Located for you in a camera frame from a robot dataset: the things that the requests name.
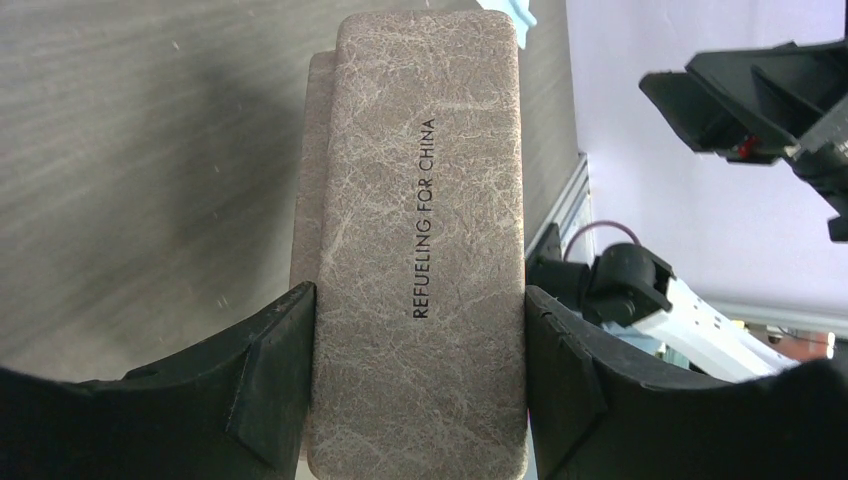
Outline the beige glasses case green lining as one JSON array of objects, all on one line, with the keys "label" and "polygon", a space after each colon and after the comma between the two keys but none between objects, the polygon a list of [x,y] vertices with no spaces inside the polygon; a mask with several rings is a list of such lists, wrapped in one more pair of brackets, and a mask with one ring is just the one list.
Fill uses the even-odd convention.
[{"label": "beige glasses case green lining", "polygon": [[344,19],[309,64],[290,270],[317,288],[315,477],[523,477],[523,217],[512,20]]}]

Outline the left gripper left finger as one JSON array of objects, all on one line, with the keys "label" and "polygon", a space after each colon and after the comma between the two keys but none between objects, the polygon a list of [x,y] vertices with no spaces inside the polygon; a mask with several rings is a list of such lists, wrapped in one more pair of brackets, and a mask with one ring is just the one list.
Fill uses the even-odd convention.
[{"label": "left gripper left finger", "polygon": [[316,288],[114,381],[1,372],[5,479],[292,479]]}]

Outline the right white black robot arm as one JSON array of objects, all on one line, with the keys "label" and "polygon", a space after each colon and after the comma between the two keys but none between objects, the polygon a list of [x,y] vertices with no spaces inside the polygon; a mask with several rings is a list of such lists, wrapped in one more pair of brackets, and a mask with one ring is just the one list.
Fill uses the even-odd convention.
[{"label": "right white black robot arm", "polygon": [[[847,239],[847,43],[703,52],[680,71],[645,75],[640,90],[696,153],[731,164],[786,162],[835,211]],[[569,260],[557,224],[527,259],[527,281],[596,325],[633,328],[708,375],[743,382],[795,361],[734,326],[636,237],[589,263]]]}]

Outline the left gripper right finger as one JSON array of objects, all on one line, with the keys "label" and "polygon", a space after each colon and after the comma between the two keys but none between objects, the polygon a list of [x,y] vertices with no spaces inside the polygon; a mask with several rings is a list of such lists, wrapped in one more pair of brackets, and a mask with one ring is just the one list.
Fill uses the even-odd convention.
[{"label": "left gripper right finger", "polygon": [[668,364],[525,295],[542,479],[843,479],[847,369],[815,360],[728,383]]}]

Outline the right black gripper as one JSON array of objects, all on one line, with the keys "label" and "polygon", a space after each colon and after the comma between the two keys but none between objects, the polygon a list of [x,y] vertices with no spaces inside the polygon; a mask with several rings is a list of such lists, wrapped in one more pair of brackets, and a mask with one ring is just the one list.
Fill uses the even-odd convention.
[{"label": "right black gripper", "polygon": [[696,153],[793,173],[837,213],[829,238],[847,241],[847,41],[703,52],[680,72],[645,75],[639,88]]}]

